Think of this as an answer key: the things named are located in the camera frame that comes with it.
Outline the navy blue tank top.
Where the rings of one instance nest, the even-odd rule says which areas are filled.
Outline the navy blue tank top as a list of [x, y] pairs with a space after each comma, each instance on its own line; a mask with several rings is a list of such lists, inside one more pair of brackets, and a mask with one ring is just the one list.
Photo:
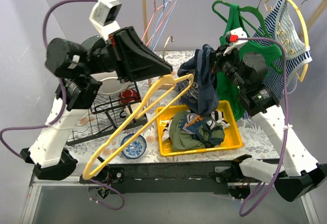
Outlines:
[[177, 76], [188, 74], [194, 75], [194, 81], [181, 97], [180, 102], [187, 105], [198, 115], [208, 115], [219, 104], [217, 88], [217, 76], [212, 71], [210, 53], [213, 48], [207, 44], [195, 51], [194, 56], [184, 62], [177, 71]]

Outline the black white striped tank top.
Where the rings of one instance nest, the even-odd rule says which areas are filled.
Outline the black white striped tank top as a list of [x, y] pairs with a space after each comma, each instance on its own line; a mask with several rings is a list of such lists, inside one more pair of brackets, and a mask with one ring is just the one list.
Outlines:
[[[222, 111], [213, 111], [211, 112], [211, 117], [213, 120], [215, 120], [219, 125], [223, 127], [223, 129], [226, 129], [230, 127], [230, 124], [224, 119], [224, 113]], [[165, 128], [163, 129], [163, 134], [162, 134], [162, 141], [167, 140], [169, 136], [169, 130], [170, 130], [170, 125], [174, 117], [172, 117], [165, 125]]]

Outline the light blue wire hanger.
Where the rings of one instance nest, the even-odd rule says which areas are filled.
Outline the light blue wire hanger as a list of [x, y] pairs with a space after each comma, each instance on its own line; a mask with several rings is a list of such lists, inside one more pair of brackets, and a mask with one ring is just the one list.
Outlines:
[[155, 24], [154, 32], [148, 41], [151, 50], [155, 51], [160, 41], [160, 38], [168, 24], [171, 14], [174, 11], [177, 1], [178, 0], [162, 0], [162, 5], [160, 7], [156, 7], [154, 0], [154, 7], [155, 9], [160, 9], [161, 14]]

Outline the pink wire hanger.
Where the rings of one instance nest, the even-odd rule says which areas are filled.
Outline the pink wire hanger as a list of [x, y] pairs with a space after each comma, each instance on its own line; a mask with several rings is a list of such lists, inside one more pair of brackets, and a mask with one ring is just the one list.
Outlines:
[[150, 40], [150, 38], [149, 38], [149, 28], [150, 28], [150, 26], [152, 24], [152, 21], [153, 21], [153, 18], [155, 16], [156, 12], [161, 8], [161, 6], [160, 7], [157, 7], [156, 6], [156, 0], [153, 0], [153, 3], [154, 3], [154, 6], [153, 6], [153, 8], [154, 8], [153, 14], [150, 17], [150, 19], [148, 19], [148, 15], [147, 15], [147, 11], [148, 11], [148, 9], [147, 9], [147, 0], [142, 0], [143, 24], [144, 24], [144, 33], [143, 33], [143, 36], [142, 36], [142, 41], [144, 42], [144, 44], [146, 46], [148, 46], [149, 40]]

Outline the olive green tank top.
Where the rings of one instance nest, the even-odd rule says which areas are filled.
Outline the olive green tank top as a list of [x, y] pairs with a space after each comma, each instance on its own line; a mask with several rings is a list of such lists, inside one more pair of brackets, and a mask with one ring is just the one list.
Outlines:
[[173, 117], [168, 138], [173, 152], [218, 147], [224, 141], [224, 129], [211, 114], [201, 116], [186, 109]]

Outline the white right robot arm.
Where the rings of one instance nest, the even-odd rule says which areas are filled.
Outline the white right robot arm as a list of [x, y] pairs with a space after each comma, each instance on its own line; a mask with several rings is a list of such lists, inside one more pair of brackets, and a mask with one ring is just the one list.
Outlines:
[[263, 84], [268, 66], [261, 54], [239, 57], [236, 47], [212, 50], [210, 62], [214, 73], [223, 73], [237, 88], [241, 105], [261, 127], [278, 152], [282, 166], [271, 165], [242, 155], [234, 159], [222, 177], [242, 182], [246, 178], [269, 183], [279, 195], [291, 202], [320, 186], [326, 180], [326, 164], [320, 164], [304, 147], [274, 93]]

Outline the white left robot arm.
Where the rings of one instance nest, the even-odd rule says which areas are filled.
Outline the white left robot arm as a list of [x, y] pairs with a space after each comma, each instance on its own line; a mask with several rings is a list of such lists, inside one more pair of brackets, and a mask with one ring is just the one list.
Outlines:
[[54, 38], [46, 50], [46, 68], [59, 78], [51, 113], [35, 143], [21, 150], [40, 180], [63, 180], [77, 166], [65, 145], [76, 123], [90, 109], [102, 81], [98, 73], [116, 72], [119, 81], [142, 81], [170, 74], [172, 66], [145, 46], [133, 27], [96, 40], [90, 49]]

